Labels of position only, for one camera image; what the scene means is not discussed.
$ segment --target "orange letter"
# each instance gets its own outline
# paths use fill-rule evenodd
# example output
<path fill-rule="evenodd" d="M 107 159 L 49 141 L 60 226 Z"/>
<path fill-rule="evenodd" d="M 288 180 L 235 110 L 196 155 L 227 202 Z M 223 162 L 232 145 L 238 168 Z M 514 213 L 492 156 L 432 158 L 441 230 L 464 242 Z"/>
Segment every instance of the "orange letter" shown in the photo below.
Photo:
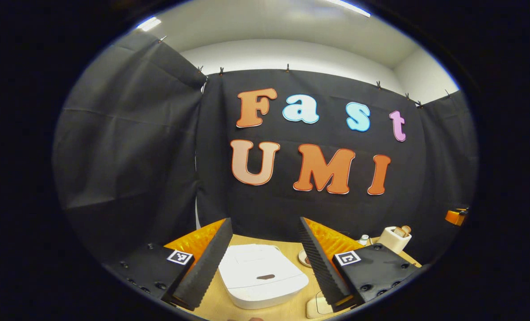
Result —
<path fill-rule="evenodd" d="M 348 187 L 350 164 L 356 156 L 353 151 L 344 148 L 339 149 L 328 165 L 319 146 L 302 144 L 299 146 L 299 152 L 302 154 L 302 167 L 299 181 L 293 184 L 294 189 L 297 191 L 312 190 L 312 175 L 315 179 L 317 191 L 322 191 L 332 177 L 327 191 L 333 194 L 348 193 L 350 190 Z"/>
<path fill-rule="evenodd" d="M 386 170 L 388 164 L 392 160 L 386 155 L 374 156 L 374 163 L 376 168 L 374 169 L 373 184 L 369 187 L 370 195 L 382 195 L 384 193 L 384 180 L 386 179 Z"/>
<path fill-rule="evenodd" d="M 237 127 L 255 127 L 263 124 L 263 120 L 257 117 L 257 110 L 261 111 L 261 115 L 269 112 L 269 99 L 276 99 L 277 92 L 273 88 L 245 91 L 237 95 L 241 99 L 241 117 L 237 121 Z"/>
<path fill-rule="evenodd" d="M 259 149 L 263 151 L 263 162 L 261 172 L 257 175 L 247 171 L 247 157 L 249 150 L 253 148 L 253 143 L 249 140 L 231 140 L 230 145 L 233 148 L 231 171 L 236 179 L 249 185 L 263 185 L 271 179 L 275 153 L 281 148 L 279 144 L 272 142 L 259 144 Z"/>

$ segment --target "ceiling light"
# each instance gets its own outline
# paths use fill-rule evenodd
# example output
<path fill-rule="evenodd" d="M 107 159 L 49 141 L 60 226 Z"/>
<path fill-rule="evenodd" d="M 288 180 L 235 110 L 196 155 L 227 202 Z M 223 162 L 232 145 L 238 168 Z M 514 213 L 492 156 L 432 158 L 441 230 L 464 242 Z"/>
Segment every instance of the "ceiling light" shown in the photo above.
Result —
<path fill-rule="evenodd" d="M 159 24 L 161 24 L 161 21 L 155 16 L 153 16 L 152 18 L 149 18 L 148 20 L 142 22 L 142 24 L 138 25 L 138 27 L 136 28 L 142 29 L 144 31 L 148 31 Z"/>
<path fill-rule="evenodd" d="M 363 16 L 370 17 L 370 13 L 365 12 L 361 8 L 355 7 L 352 4 L 347 4 L 344 1 L 341 1 L 341 0 L 325 0 L 325 1 L 331 2 L 332 4 L 338 4 L 339 6 L 352 10 L 353 12 L 358 12 L 359 14 Z"/>

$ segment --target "white ceiling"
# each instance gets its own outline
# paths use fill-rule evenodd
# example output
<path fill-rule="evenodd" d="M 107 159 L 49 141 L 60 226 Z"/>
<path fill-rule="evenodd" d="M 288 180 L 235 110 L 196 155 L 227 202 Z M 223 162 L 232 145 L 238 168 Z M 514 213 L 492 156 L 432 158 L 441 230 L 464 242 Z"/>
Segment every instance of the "white ceiling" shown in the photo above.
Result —
<path fill-rule="evenodd" d="M 389 68 L 418 45 L 376 16 L 325 0 L 190 0 L 157 15 L 149 32 L 176 51 L 246 40 L 286 39 L 355 53 Z"/>

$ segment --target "ridged rubber pad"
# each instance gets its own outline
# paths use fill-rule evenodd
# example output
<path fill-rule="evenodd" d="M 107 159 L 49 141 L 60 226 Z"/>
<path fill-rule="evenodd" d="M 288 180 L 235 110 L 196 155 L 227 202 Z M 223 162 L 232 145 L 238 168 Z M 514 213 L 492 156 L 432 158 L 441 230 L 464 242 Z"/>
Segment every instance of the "ridged rubber pad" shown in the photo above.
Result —
<path fill-rule="evenodd" d="M 232 236 L 231 219 L 227 218 L 196 265 L 183 278 L 171 297 L 167 297 L 165 300 L 190 311 L 199 307 L 215 272 L 218 270 L 219 263 L 228 249 Z"/>
<path fill-rule="evenodd" d="M 315 272 L 316 280 L 327 303 L 334 305 L 351 295 L 351 291 L 332 266 L 331 260 L 324 254 L 310 227 L 304 221 L 304 217 L 301 217 L 300 220 L 299 237 L 302 247 L 311 263 L 312 270 Z"/>

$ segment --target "white device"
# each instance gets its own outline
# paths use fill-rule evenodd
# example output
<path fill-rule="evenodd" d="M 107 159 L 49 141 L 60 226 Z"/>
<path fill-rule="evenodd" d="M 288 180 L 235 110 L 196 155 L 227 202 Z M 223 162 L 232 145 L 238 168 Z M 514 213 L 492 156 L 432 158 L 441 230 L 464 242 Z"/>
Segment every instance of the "white device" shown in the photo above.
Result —
<path fill-rule="evenodd" d="M 412 234 L 402 237 L 394 232 L 395 229 L 396 226 L 386 227 L 378 239 L 378 243 L 386 246 L 394 253 L 400 254 L 400 252 L 406 247 L 406 244 L 412 239 Z"/>
<path fill-rule="evenodd" d="M 308 284 L 308 277 L 271 245 L 229 246 L 219 274 L 231 300 L 242 309 L 285 303 Z"/>

